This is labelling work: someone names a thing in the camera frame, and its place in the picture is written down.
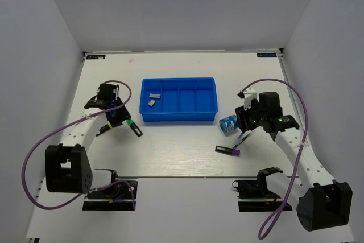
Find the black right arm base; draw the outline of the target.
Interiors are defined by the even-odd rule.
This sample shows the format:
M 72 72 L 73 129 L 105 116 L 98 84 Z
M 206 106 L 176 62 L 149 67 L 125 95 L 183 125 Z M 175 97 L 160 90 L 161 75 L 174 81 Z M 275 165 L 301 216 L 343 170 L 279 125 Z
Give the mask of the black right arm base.
M 258 171 L 255 179 L 235 180 L 240 212 L 274 212 L 285 197 L 290 178 L 277 167 Z

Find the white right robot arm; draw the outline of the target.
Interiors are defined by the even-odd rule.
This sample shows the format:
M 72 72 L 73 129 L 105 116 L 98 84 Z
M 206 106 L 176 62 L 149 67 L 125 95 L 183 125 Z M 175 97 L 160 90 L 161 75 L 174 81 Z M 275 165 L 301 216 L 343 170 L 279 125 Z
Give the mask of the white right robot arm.
M 297 168 L 300 182 L 294 183 L 287 203 L 297 213 L 307 231 L 349 222 L 353 191 L 327 172 L 309 146 L 304 146 L 302 132 L 293 116 L 284 115 L 276 92 L 257 93 L 249 88 L 239 93 L 244 105 L 235 109 L 237 126 L 243 131 L 258 127 L 270 135 Z

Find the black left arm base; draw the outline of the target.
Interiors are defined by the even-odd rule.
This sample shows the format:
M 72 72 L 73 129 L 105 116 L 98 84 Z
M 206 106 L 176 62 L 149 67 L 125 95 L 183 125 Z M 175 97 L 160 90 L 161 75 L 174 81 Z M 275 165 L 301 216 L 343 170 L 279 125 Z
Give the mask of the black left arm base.
M 125 183 L 118 183 L 103 191 L 94 191 L 84 198 L 83 211 L 134 211 L 133 203 L 137 204 L 137 180 L 127 180 Z

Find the small tan wooden block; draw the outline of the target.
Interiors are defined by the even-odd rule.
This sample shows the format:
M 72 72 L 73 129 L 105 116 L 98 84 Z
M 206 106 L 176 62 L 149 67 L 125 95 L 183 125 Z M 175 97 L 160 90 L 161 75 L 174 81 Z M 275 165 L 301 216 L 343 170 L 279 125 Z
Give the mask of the small tan wooden block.
M 150 106 L 150 107 L 153 107 L 155 104 L 156 104 L 156 101 L 155 100 L 150 100 L 148 102 L 148 106 Z

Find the grey white eraser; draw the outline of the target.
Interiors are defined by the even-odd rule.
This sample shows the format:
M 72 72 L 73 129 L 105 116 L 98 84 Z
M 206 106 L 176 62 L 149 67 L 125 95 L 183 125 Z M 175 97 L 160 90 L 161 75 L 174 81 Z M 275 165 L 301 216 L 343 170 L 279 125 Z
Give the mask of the grey white eraser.
M 161 99 L 161 94 L 150 93 L 149 98 L 152 98 L 152 99 Z

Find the yellow capped black highlighter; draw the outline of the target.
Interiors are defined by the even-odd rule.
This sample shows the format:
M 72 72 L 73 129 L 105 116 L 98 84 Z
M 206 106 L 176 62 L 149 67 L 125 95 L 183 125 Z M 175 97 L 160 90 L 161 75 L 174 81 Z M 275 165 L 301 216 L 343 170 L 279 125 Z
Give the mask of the yellow capped black highlighter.
M 101 134 L 111 130 L 113 127 L 111 124 L 107 123 L 102 128 L 99 129 L 98 133 L 96 134 L 96 137 L 100 136 Z

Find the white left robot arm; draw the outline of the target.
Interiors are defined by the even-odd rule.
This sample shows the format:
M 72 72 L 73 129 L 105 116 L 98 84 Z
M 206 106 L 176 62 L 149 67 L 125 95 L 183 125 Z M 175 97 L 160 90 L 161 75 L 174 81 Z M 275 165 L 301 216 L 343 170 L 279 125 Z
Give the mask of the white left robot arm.
M 119 193 L 120 182 L 115 171 L 93 169 L 88 150 L 103 125 L 118 118 L 117 110 L 123 108 L 118 96 L 119 86 L 102 83 L 97 93 L 84 106 L 81 121 L 58 144 L 50 145 L 45 151 L 45 177 L 49 192 L 86 194 L 101 189 L 108 197 Z

